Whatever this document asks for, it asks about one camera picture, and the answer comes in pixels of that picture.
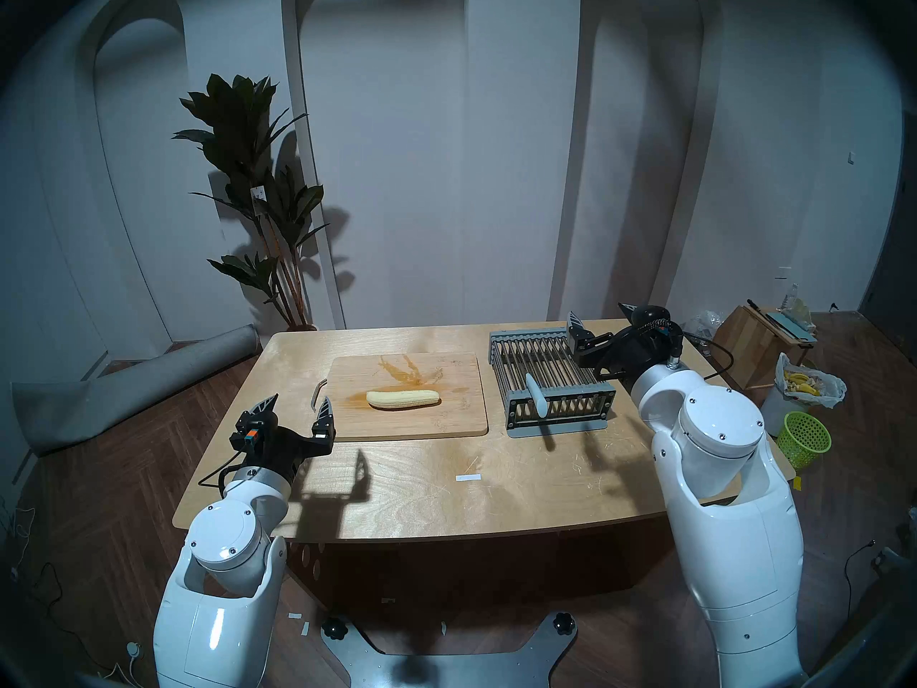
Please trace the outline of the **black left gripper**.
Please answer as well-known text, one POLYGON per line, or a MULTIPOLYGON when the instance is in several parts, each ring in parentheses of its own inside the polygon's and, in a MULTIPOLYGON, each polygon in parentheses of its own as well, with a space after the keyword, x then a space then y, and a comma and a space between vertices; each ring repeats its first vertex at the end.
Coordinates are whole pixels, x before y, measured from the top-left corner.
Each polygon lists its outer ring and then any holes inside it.
POLYGON ((242 466, 271 470, 292 484, 303 462, 331 454, 336 437, 333 411, 325 396, 317 410, 313 436, 307 438, 276 426, 273 409, 278 398, 279 394, 274 393, 243 413, 246 430, 240 432, 242 466))

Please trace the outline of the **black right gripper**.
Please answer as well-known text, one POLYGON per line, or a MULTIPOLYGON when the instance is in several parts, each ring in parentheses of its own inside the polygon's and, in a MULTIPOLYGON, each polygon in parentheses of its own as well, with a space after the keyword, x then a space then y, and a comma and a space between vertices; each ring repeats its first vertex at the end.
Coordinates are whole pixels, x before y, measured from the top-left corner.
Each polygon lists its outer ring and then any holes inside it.
MULTIPOLYGON (((629 324, 644 319, 643 305, 619 303, 629 324)), ((595 336, 571 311, 568 314, 568 348, 576 350, 576 364, 590 370, 599 382, 621 380, 635 383, 657 365, 677 371, 681 368, 684 334, 677 324, 627 326, 618 333, 595 336)))

